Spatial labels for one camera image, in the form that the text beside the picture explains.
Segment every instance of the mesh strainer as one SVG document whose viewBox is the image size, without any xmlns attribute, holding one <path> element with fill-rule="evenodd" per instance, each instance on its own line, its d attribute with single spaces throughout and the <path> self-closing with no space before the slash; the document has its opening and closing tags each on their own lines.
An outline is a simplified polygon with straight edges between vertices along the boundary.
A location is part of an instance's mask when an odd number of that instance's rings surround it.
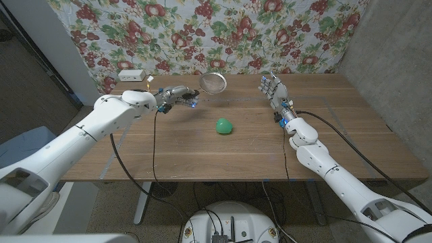
<svg viewBox="0 0 432 243">
<path fill-rule="evenodd" d="M 225 77 L 215 72 L 201 75 L 199 83 L 201 89 L 211 95 L 218 94 L 227 87 Z"/>
</svg>

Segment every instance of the gray wall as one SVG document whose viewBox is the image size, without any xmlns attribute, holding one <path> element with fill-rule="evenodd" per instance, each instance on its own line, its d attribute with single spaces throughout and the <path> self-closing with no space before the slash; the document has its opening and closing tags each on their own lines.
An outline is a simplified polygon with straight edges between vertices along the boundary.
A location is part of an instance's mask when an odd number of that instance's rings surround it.
<svg viewBox="0 0 432 243">
<path fill-rule="evenodd" d="M 100 95 L 80 54 L 47 1 L 3 2 L 81 102 L 93 106 Z"/>
<path fill-rule="evenodd" d="M 432 173 L 431 16 L 432 1 L 372 0 L 338 71 L 429 173 Z"/>
</svg>

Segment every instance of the wire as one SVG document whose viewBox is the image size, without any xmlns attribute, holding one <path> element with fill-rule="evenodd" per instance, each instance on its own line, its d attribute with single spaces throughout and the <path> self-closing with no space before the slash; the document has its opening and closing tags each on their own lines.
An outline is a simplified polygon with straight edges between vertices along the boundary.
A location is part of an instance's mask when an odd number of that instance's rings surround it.
<svg viewBox="0 0 432 243">
<path fill-rule="evenodd" d="M 222 221 L 221 221 L 221 218 L 219 218 L 219 216 L 218 216 L 215 212 L 213 212 L 212 210 L 205 209 L 205 211 L 207 211 L 207 213 L 210 212 L 210 213 L 216 215 L 217 219 L 219 220 L 219 223 L 221 224 L 221 235 L 223 236 L 223 227 L 222 227 Z"/>
<path fill-rule="evenodd" d="M 339 220 L 343 220 L 343 221 L 347 221 L 347 222 L 351 222 L 351 223 L 357 223 L 357 224 L 360 224 L 360 225 L 363 225 L 363 226 L 367 226 L 367 227 L 371 228 L 372 230 L 375 230 L 375 231 L 377 231 L 377 232 L 383 234 L 384 236 L 386 236 L 387 238 L 389 238 L 389 239 L 392 240 L 393 242 L 395 242 L 395 243 L 399 243 L 399 242 L 398 242 L 397 240 L 395 240 L 393 237 L 389 236 L 387 233 L 381 231 L 380 229 L 377 229 L 376 227 L 373 227 L 372 225 L 369 225 L 369 224 L 367 224 L 367 223 L 363 223 L 363 222 L 359 222 L 359 221 L 355 221 L 355 220 L 351 220 L 351 219 L 345 219 L 345 218 L 342 218 L 342 217 L 336 217 L 336 216 L 328 215 L 328 214 L 325 214 L 325 213 L 319 213 L 319 212 L 316 212 L 314 209 L 312 209 L 312 208 L 310 208 L 310 207 L 304 205 L 303 202 L 302 202 L 302 201 L 297 197 L 297 194 L 294 192 L 294 190 L 293 190 L 292 187 L 291 187 L 291 183 L 290 183 L 290 176 L 288 175 L 288 168 L 287 168 L 287 166 L 286 166 L 285 129 L 283 129 L 283 144 L 282 144 L 282 149 L 283 149 L 283 156 L 284 156 L 284 158 L 285 158 L 285 171 L 286 171 L 286 177 L 287 177 L 287 179 L 288 179 L 288 187 L 290 188 L 292 194 L 294 195 L 294 198 L 297 200 L 297 202 L 298 202 L 300 205 L 302 205 L 302 207 L 304 207 L 305 209 L 307 209 L 307 210 L 313 212 L 313 213 L 316 214 L 316 215 L 323 215 L 323 216 L 326 216 L 326 217 L 330 217 L 330 218 L 334 218 L 334 219 L 339 219 Z"/>
<path fill-rule="evenodd" d="M 189 219 L 190 222 L 190 227 L 192 228 L 192 236 L 194 236 L 194 243 L 196 242 L 195 240 L 195 232 L 194 232 L 194 226 L 192 225 L 192 221 Z"/>
<path fill-rule="evenodd" d="M 195 198 L 195 201 L 196 201 L 196 205 L 198 206 L 198 210 L 201 210 L 201 207 L 200 207 L 200 204 L 199 204 L 199 202 L 198 202 L 198 198 L 196 197 L 196 193 L 195 193 L 195 184 L 196 184 L 196 182 L 194 182 L 194 185 L 193 185 L 193 191 L 194 191 L 194 198 Z M 204 210 L 207 212 L 207 214 L 209 215 L 209 217 L 210 217 L 210 219 L 211 219 L 211 223 L 213 224 L 213 227 L 215 228 L 215 231 L 216 231 L 216 225 L 215 225 L 215 222 L 213 221 L 213 218 L 210 216 L 210 213 L 209 213 L 209 211 L 204 207 Z"/>
<path fill-rule="evenodd" d="M 201 209 L 201 207 L 200 207 L 200 203 L 198 202 L 198 199 L 197 199 L 197 197 L 196 197 L 196 193 L 195 193 L 195 183 L 196 182 L 194 182 L 194 185 L 193 185 L 193 188 L 194 188 L 194 197 L 195 197 L 195 202 L 196 202 L 196 205 L 198 206 L 198 210 L 200 210 Z"/>
<path fill-rule="evenodd" d="M 293 241 L 294 243 L 297 243 L 297 241 L 294 239 L 294 237 L 292 235 L 288 234 L 287 232 L 285 232 L 284 229 L 282 228 L 282 226 L 280 226 L 279 223 L 277 222 L 275 210 L 273 209 L 273 205 L 270 201 L 269 195 L 267 194 L 267 191 L 265 190 L 264 181 L 262 181 L 261 183 L 263 184 L 263 190 L 264 190 L 265 196 L 267 197 L 267 200 L 269 201 L 269 204 L 271 207 L 271 212 L 273 213 L 273 217 L 275 218 L 276 225 L 291 241 Z"/>
<path fill-rule="evenodd" d="M 138 243 L 141 243 L 140 238 L 139 238 L 138 235 L 135 234 L 134 232 L 124 232 L 124 233 L 125 233 L 125 234 L 132 234 L 132 235 L 134 235 L 134 236 L 136 237 Z"/>
<path fill-rule="evenodd" d="M 163 187 L 160 183 L 159 180 L 156 177 L 156 169 L 155 169 L 155 150 L 156 150 L 156 117 L 159 111 L 156 111 L 155 113 L 155 125 L 153 126 L 153 176 L 155 177 L 155 181 L 157 183 L 158 186 L 160 186 L 162 189 L 166 190 L 170 196 L 172 196 L 173 194 L 165 187 Z"/>
<path fill-rule="evenodd" d="M 173 208 L 177 211 L 177 213 L 180 215 L 180 217 L 182 218 L 182 221 L 183 221 L 183 220 L 184 220 L 184 217 L 183 217 L 182 213 L 178 210 L 178 208 L 177 208 L 176 206 L 174 206 L 174 205 L 171 204 L 170 202 L 167 202 L 167 201 L 165 201 L 165 200 L 162 200 L 162 199 L 160 199 L 160 198 L 157 198 L 156 196 L 153 196 L 151 193 L 149 193 L 149 192 L 147 192 L 146 190 L 144 190 L 144 188 L 142 188 L 142 187 L 140 186 L 140 184 L 138 184 L 138 182 L 136 182 L 136 180 L 135 180 L 135 179 L 130 175 L 129 171 L 128 171 L 128 170 L 126 169 L 126 167 L 124 166 L 122 159 L 120 159 L 120 155 L 119 155 L 119 153 L 118 153 L 118 151 L 117 151 L 117 148 L 115 147 L 115 142 L 114 142 L 113 134 L 110 134 L 109 137 L 110 137 L 110 139 L 111 139 L 111 145 L 113 146 L 113 150 L 114 150 L 115 156 L 117 157 L 117 160 L 119 161 L 119 163 L 120 163 L 120 165 L 121 165 L 121 168 L 124 170 L 124 172 L 126 173 L 126 175 L 128 176 L 128 178 L 129 178 L 129 179 L 134 183 L 134 185 L 135 185 L 138 189 L 140 189 L 141 192 L 143 192 L 144 194 L 146 194 L 147 196 L 149 196 L 149 197 L 155 199 L 155 200 L 158 201 L 158 202 L 166 203 L 166 204 L 170 205 L 171 207 L 173 207 Z"/>
<path fill-rule="evenodd" d="M 261 233 L 261 235 L 259 235 L 258 240 L 257 240 L 256 242 L 259 242 L 259 239 L 261 239 L 261 236 L 263 236 L 263 234 L 264 234 L 267 230 L 270 230 L 270 229 L 271 229 L 270 226 L 269 226 L 267 229 L 265 229 L 265 230 L 263 231 L 263 233 Z"/>
<path fill-rule="evenodd" d="M 292 235 L 290 235 L 289 233 L 285 232 L 285 230 L 279 226 L 279 229 L 282 231 L 282 233 L 284 233 L 292 242 L 297 243 L 297 241 L 294 239 L 294 237 Z"/>
<path fill-rule="evenodd" d="M 404 194 L 409 196 L 420 208 L 422 208 L 424 211 L 426 211 L 428 214 L 432 215 L 432 211 L 428 209 L 419 199 L 417 199 L 414 195 L 412 195 L 407 189 L 401 187 L 395 180 L 391 179 L 388 175 L 386 175 L 383 171 L 381 171 L 376 165 L 374 165 L 370 160 L 368 160 L 348 139 L 339 132 L 338 129 L 336 129 L 333 125 L 331 125 L 328 121 L 324 120 L 322 117 L 319 117 L 318 115 L 315 115 L 314 113 L 308 112 L 308 111 L 297 111 L 297 114 L 307 114 L 311 115 L 315 118 L 320 119 L 322 122 L 327 124 L 331 129 L 333 129 L 337 135 L 339 135 L 344 141 L 350 145 L 351 149 L 356 151 L 360 157 L 362 157 L 366 163 L 368 163 L 373 169 L 375 169 L 378 173 L 380 173 L 386 180 L 388 180 L 390 183 L 392 183 L 395 187 L 397 187 L 399 190 L 401 190 Z"/>
<path fill-rule="evenodd" d="M 183 233 L 183 223 L 180 224 L 180 232 L 178 234 L 177 243 L 180 243 L 180 238 L 182 237 L 182 233 Z"/>
</svg>

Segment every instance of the black connector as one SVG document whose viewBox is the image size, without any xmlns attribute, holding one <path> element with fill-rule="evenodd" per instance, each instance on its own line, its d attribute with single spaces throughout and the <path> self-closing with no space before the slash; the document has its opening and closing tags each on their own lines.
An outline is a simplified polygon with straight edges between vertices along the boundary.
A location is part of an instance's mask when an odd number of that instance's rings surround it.
<svg viewBox="0 0 432 243">
<path fill-rule="evenodd" d="M 279 114 L 279 112 L 275 112 L 274 115 L 275 115 L 275 118 L 274 118 L 275 123 L 279 123 L 283 119 L 282 115 Z"/>
<path fill-rule="evenodd" d="M 194 90 L 194 91 L 195 91 L 194 94 L 183 94 L 182 98 L 186 99 L 186 100 L 188 100 L 188 99 L 194 99 L 195 97 L 197 97 L 200 94 L 199 91 L 197 91 L 197 90 Z"/>
</svg>

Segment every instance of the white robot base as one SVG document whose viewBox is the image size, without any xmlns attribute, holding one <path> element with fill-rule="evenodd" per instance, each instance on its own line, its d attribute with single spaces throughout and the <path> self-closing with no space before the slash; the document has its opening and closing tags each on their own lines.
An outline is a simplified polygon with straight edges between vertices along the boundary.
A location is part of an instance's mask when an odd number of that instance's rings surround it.
<svg viewBox="0 0 432 243">
<path fill-rule="evenodd" d="M 272 220 L 246 203 L 221 201 L 205 209 L 207 211 L 195 213 L 186 223 L 182 233 L 183 243 L 279 242 L 279 235 Z"/>
</svg>

